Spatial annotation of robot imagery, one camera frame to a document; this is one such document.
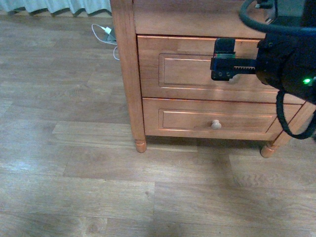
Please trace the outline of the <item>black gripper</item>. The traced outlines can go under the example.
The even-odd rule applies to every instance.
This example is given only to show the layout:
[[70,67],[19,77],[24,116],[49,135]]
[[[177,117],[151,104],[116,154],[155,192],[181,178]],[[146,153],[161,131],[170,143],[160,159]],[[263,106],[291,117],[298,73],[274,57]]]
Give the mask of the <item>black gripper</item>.
[[280,91],[316,102],[316,2],[278,0],[276,16],[258,44],[255,59],[237,58],[234,38],[215,41],[210,70],[214,81],[254,75]]

